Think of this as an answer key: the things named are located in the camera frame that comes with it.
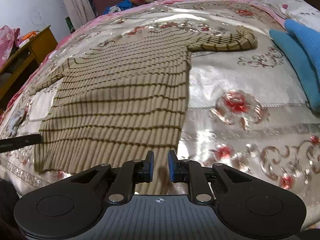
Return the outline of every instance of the black circular cover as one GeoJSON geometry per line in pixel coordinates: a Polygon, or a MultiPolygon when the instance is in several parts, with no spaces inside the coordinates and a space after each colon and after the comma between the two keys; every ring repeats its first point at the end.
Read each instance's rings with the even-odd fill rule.
{"type": "Polygon", "coordinates": [[[255,239],[294,235],[306,216],[303,201],[267,182],[234,183],[220,199],[218,213],[233,230],[255,239]]]}
{"type": "Polygon", "coordinates": [[[64,239],[90,228],[101,211],[100,199],[83,184],[52,184],[21,198],[14,217],[27,236],[64,239]]]}

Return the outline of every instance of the gray ribbed panel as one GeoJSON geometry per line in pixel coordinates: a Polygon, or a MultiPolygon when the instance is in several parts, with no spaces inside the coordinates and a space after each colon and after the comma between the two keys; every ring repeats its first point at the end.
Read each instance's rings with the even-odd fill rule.
{"type": "MultiPolygon", "coordinates": [[[[109,207],[87,232],[69,240],[248,240],[220,222],[212,208],[191,203],[186,195],[135,195],[109,207]]],[[[296,236],[286,240],[298,240],[296,236]]]]}

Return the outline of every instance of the wooden desk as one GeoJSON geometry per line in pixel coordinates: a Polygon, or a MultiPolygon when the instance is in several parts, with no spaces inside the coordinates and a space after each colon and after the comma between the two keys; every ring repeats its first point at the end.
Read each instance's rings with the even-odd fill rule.
{"type": "MultiPolygon", "coordinates": [[[[36,36],[30,39],[30,41],[24,45],[21,49],[18,49],[4,64],[3,69],[0,71],[0,74],[4,72],[12,73],[12,75],[5,81],[5,83],[0,87],[0,100],[2,110],[6,102],[3,102],[2,99],[6,93],[12,88],[12,85],[17,81],[20,75],[30,66],[33,65],[33,70],[31,73],[39,67],[43,62],[45,57],[57,47],[58,43],[53,36],[50,26],[45,28],[43,31],[38,33],[36,36]]],[[[30,70],[21,80],[24,82],[30,76],[30,70]]],[[[23,84],[15,84],[14,90],[19,90],[23,84]]]]}

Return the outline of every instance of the sweater sleeve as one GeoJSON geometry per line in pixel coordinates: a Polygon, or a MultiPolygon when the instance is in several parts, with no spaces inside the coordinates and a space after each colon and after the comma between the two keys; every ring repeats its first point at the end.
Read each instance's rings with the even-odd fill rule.
{"type": "Polygon", "coordinates": [[[258,41],[252,30],[244,26],[236,26],[236,33],[214,36],[207,33],[187,34],[186,31],[177,31],[185,41],[190,51],[213,50],[233,51],[257,48],[258,41]]]}
{"type": "Polygon", "coordinates": [[[68,58],[67,60],[65,60],[56,70],[50,73],[43,82],[41,82],[36,86],[31,87],[29,94],[35,95],[40,90],[49,87],[50,85],[57,82],[59,79],[63,78],[72,62],[73,62],[73,58],[68,58]]]}

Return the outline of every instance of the orange object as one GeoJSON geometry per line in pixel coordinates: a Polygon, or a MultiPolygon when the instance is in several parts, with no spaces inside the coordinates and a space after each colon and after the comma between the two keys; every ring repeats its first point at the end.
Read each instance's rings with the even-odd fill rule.
{"type": "Polygon", "coordinates": [[[37,32],[38,32],[38,31],[29,32],[28,34],[26,34],[26,35],[23,36],[22,40],[24,41],[24,40],[26,40],[26,39],[30,39],[31,36],[36,35],[37,32]]]}

